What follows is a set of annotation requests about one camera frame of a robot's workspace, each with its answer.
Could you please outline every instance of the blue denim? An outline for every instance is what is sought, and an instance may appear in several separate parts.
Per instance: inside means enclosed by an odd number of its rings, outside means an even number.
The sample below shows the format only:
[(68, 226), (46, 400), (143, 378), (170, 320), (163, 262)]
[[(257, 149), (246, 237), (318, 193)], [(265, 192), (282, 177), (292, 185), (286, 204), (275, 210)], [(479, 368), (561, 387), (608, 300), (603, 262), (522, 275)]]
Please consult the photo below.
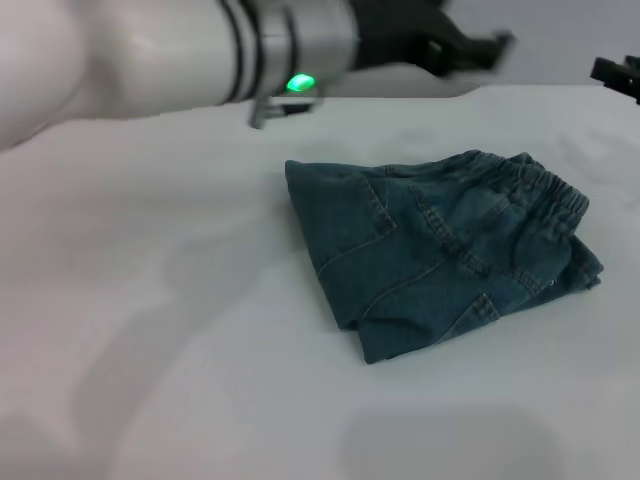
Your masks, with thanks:
[(340, 329), (375, 363), (599, 283), (574, 235), (588, 199), (529, 155), (377, 168), (287, 162)]

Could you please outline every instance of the elastic waistband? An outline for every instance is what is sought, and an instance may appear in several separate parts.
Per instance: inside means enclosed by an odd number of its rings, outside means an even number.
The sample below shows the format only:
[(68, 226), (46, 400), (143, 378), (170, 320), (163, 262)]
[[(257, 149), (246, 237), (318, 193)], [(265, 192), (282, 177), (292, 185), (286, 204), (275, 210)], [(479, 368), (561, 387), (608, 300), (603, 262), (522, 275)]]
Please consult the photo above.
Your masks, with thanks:
[(455, 171), (462, 178), (467, 175), (486, 175), (487, 181), (498, 181), (501, 187), (512, 189), (524, 184), (525, 187), (540, 191), (546, 202), (562, 206), (579, 218), (589, 208), (589, 199), (585, 195), (546, 170), (528, 153), (504, 158), (475, 150), (444, 160), (443, 163), (446, 170)]

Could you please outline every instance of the white tabletop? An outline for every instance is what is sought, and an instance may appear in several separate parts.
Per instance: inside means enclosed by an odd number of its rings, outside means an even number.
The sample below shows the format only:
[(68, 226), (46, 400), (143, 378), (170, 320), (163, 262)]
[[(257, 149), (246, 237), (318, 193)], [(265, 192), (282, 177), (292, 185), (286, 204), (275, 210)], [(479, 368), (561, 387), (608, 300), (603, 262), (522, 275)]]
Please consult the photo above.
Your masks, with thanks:
[[(640, 468), (640, 108), (597, 87), (79, 122), (0, 158), (2, 480), (591, 480)], [(284, 161), (530, 152), (603, 284), (366, 366)]]

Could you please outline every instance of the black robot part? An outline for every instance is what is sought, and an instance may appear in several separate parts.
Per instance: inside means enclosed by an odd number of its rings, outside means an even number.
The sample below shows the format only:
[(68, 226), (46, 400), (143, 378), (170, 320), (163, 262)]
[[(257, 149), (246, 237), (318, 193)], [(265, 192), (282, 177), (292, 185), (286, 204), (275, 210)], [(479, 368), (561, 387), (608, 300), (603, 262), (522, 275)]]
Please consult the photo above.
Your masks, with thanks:
[(597, 58), (591, 78), (603, 82), (606, 88), (635, 98), (640, 105), (640, 57), (626, 57), (622, 65)]
[(441, 10), (443, 0), (350, 0), (360, 34), (354, 70), (408, 63), (438, 77), (493, 70), (514, 37), (470, 39)]

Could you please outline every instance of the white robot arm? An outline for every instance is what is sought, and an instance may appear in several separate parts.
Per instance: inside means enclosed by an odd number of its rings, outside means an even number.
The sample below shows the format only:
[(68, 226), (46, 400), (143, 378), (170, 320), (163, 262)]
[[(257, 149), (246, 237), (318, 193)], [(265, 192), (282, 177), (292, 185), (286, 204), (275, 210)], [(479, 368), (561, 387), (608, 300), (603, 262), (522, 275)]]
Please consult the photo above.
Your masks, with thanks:
[(470, 40), (442, 0), (3, 0), (0, 149), (79, 118), (253, 100), (251, 125), (310, 111), (350, 71), (490, 70), (512, 37)]

